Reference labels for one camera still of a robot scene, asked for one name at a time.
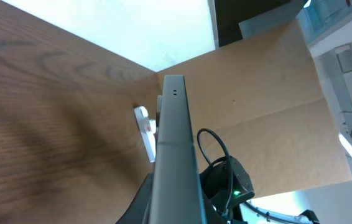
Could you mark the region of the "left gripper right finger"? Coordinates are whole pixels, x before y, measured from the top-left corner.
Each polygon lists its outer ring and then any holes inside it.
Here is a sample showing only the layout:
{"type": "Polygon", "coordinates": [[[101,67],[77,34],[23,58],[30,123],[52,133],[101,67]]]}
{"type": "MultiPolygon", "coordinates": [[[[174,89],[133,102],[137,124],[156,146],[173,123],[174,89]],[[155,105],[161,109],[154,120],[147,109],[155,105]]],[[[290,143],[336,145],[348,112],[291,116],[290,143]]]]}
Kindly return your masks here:
{"type": "Polygon", "coordinates": [[[215,190],[212,187],[206,187],[204,184],[201,184],[201,191],[207,224],[225,224],[226,221],[218,213],[218,210],[223,211],[225,189],[215,190]]]}

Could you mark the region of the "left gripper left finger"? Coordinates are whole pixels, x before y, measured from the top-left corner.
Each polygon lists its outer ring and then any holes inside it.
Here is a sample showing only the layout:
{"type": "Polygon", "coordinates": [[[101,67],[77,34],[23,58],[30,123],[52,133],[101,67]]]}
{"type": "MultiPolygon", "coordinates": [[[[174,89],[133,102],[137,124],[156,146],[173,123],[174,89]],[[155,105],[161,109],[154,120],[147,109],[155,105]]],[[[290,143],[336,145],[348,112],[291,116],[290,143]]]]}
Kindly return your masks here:
{"type": "Polygon", "coordinates": [[[130,206],[116,224],[147,224],[152,198],[153,173],[148,173],[130,206]]]}

